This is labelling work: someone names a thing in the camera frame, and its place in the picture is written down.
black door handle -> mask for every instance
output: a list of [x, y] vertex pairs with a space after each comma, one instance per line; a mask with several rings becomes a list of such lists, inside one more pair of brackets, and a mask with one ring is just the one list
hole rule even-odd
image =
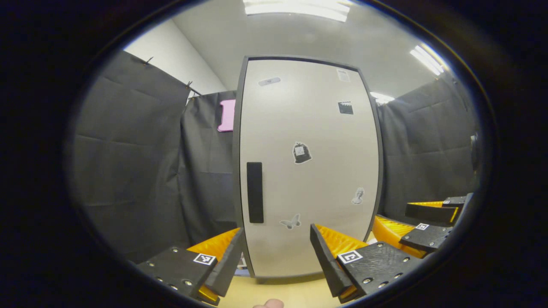
[[262, 163], [247, 163], [247, 205], [249, 222], [265, 222], [262, 210]]

butterfly sticker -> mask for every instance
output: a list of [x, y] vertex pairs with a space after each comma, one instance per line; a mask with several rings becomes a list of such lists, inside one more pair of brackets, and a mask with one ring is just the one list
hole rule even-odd
[[293, 216], [293, 219], [291, 221], [282, 220], [279, 223], [286, 226], [287, 230], [292, 230], [293, 227], [301, 226], [301, 221], [299, 220], [300, 217], [301, 217], [301, 214], [295, 214], [295, 216]]
[[363, 187], [359, 187], [356, 190], [356, 196], [354, 197], [354, 199], [352, 199], [352, 203], [353, 204], [362, 204], [362, 202], [363, 202], [362, 197], [363, 197], [364, 193], [365, 193], [365, 189], [363, 189]]

cabinet door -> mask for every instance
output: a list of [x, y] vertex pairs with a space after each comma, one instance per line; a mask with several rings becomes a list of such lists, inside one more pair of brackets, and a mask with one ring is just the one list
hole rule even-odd
[[[321, 272], [309, 240], [312, 223], [361, 240], [367, 236], [379, 181], [379, 144], [357, 71], [249, 60], [239, 125], [242, 218], [256, 277]], [[262, 179], [255, 174], [249, 180], [262, 185], [248, 183], [249, 162], [261, 163]], [[262, 187], [262, 223], [251, 222], [248, 186]], [[257, 213], [252, 209], [252, 216]]]

tan floor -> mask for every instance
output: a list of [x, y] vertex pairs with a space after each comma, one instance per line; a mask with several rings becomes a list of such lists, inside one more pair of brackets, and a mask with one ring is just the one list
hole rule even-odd
[[252, 308], [267, 300], [276, 298], [284, 302], [284, 308], [333, 308], [341, 304], [331, 297], [323, 274], [298, 278], [266, 280], [260, 284], [257, 279], [234, 277], [226, 297], [221, 298], [220, 308]]

black curtain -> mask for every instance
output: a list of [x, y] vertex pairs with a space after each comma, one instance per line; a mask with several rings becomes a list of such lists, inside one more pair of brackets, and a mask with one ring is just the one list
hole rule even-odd
[[189, 100], [181, 118], [179, 164], [182, 210], [193, 244], [236, 227], [232, 186], [232, 132], [219, 132], [223, 100], [236, 91]]
[[82, 103], [75, 194], [105, 240], [135, 263], [189, 243], [178, 183], [188, 95], [186, 85], [122, 51]]
[[475, 188], [470, 136], [477, 131], [464, 88], [440, 78], [378, 107], [385, 182], [380, 213], [409, 224], [407, 202], [441, 201]]

